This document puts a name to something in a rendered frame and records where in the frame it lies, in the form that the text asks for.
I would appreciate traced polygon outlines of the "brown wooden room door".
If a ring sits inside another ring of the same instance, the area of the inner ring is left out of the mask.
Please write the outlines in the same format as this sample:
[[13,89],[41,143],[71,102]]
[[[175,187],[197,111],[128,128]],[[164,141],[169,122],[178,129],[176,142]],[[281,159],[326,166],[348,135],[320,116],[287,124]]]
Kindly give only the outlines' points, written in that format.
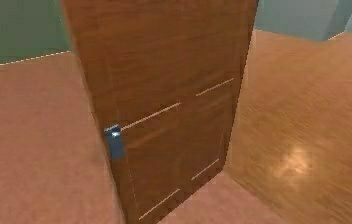
[[223,170],[259,0],[58,1],[125,224],[157,224]]

